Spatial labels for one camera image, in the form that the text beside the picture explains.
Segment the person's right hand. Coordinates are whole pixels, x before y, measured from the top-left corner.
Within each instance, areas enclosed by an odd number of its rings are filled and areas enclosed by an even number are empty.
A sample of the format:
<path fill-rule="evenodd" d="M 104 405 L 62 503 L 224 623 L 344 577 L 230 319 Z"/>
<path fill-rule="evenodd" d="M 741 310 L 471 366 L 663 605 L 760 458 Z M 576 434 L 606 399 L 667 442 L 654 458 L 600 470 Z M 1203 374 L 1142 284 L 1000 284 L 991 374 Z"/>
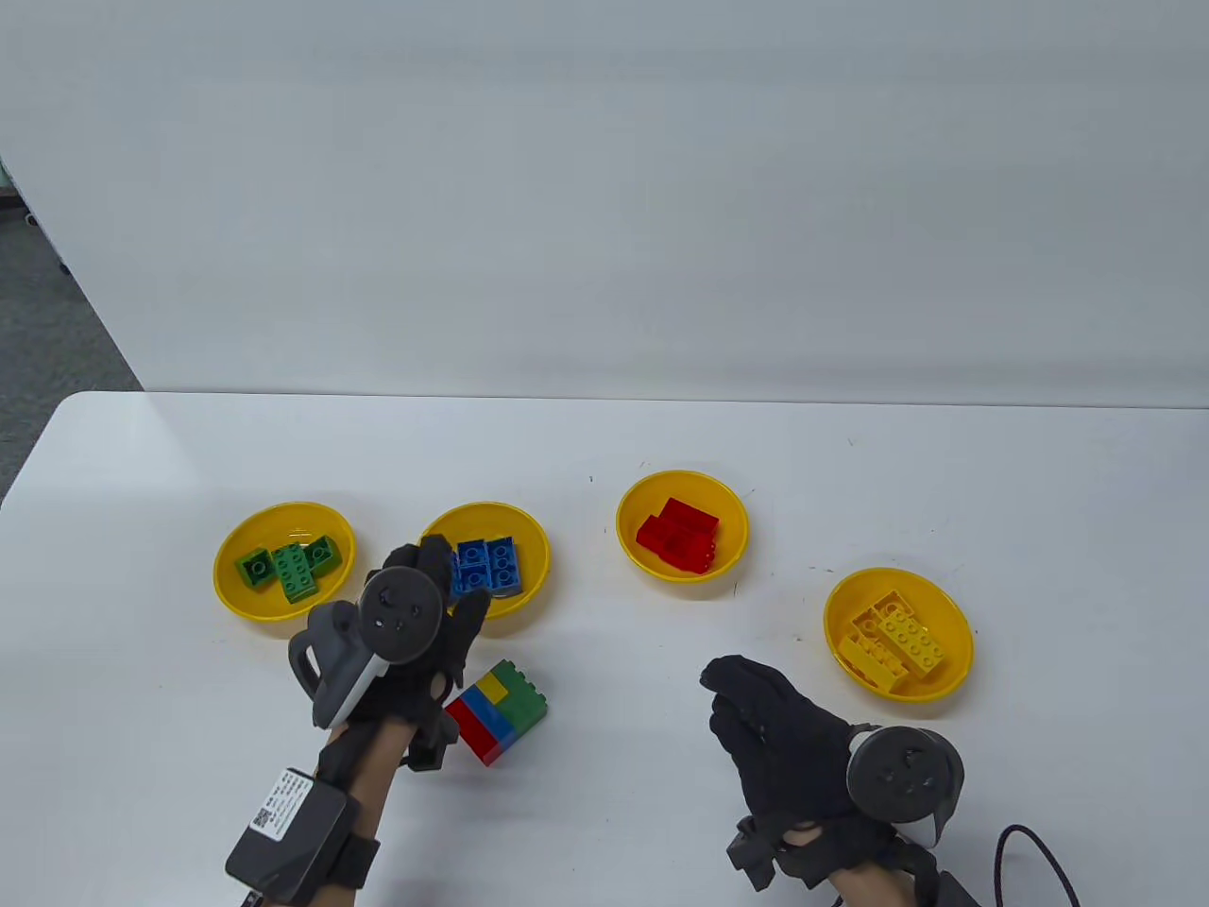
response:
<path fill-rule="evenodd" d="M 710 660 L 700 683 L 713 694 L 708 729 L 737 768 L 748 808 L 728 850 L 735 867 L 758 888 L 775 871 L 808 889 L 833 882 L 858 903 L 860 888 L 843 877 L 885 874 L 897 834 L 850 795 L 852 726 L 741 654 Z"/>

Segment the person's left hand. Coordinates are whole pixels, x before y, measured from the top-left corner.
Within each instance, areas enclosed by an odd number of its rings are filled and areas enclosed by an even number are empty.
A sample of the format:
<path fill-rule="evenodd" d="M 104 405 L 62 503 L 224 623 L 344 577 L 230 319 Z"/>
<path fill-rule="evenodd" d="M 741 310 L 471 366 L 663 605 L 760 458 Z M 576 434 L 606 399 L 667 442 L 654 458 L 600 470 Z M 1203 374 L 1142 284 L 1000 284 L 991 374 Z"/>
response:
<path fill-rule="evenodd" d="M 322 751 L 323 781 L 349 790 L 388 720 L 415 730 L 398 767 L 435 772 L 457 743 L 444 705 L 465 683 L 467 657 L 491 596 L 484 589 L 453 595 L 452 570 L 453 549 L 441 535 L 400 547 L 368 574 L 355 601 L 312 610 L 291 642 L 291 668 L 316 727 L 351 733 L 351 743 Z"/>

